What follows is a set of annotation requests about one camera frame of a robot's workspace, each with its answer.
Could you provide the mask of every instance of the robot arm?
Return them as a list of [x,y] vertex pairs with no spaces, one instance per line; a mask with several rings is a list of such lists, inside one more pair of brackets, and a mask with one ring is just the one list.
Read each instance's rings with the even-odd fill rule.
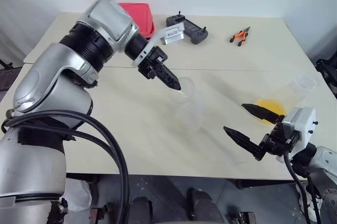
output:
[[234,129],[224,127],[226,133],[258,161],[267,152],[276,155],[278,161],[283,161],[281,157],[285,151],[288,152],[295,173],[311,179],[327,206],[331,222],[337,224],[337,153],[322,146],[316,148],[309,143],[318,124],[315,109],[294,108],[284,116],[253,104],[242,106],[252,115],[275,124],[275,127],[259,145]]
[[[139,27],[114,0],[97,0],[59,43],[41,54],[19,84],[12,116],[61,109],[90,114],[84,89],[96,86],[98,73],[115,52],[124,52],[146,78],[157,76],[180,90],[178,78],[163,64],[167,55],[139,34]],[[36,121],[40,126],[76,129],[67,117]],[[63,223],[66,162],[64,135],[24,127],[9,128],[0,140],[0,223]]]

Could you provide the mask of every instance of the clear plastic cup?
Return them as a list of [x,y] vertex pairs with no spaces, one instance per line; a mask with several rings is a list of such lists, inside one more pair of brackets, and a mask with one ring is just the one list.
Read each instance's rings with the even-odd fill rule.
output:
[[286,115],[320,84],[317,77],[301,75],[288,85],[260,98],[256,104],[277,114]]
[[175,124],[179,130],[195,132],[202,126],[203,102],[201,94],[195,91],[194,82],[188,77],[179,79],[181,90],[170,89],[174,106]]

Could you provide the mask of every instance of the remote controller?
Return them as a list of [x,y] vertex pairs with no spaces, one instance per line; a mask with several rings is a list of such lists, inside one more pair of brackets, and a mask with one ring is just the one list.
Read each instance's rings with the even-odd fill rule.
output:
[[177,23],[184,23],[185,31],[184,33],[191,38],[192,44],[198,44],[206,39],[208,36],[208,31],[206,27],[200,28],[199,26],[187,20],[184,15],[179,14],[170,16],[166,19],[167,27],[172,26]]

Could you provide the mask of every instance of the orange pliers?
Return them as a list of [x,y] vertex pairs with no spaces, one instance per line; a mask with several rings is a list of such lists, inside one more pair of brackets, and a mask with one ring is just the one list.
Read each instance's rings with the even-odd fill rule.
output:
[[248,36],[248,31],[249,31],[250,27],[241,30],[239,33],[235,34],[231,39],[230,39],[230,43],[234,42],[234,40],[236,38],[242,37],[243,39],[237,44],[238,46],[241,46],[244,44],[244,42],[246,41],[246,38]]

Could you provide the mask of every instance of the red container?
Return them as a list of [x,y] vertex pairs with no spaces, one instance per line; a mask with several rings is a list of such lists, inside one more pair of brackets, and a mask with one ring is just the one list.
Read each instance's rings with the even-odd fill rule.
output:
[[140,28],[140,33],[145,38],[151,38],[154,34],[153,17],[150,6],[146,3],[120,3]]

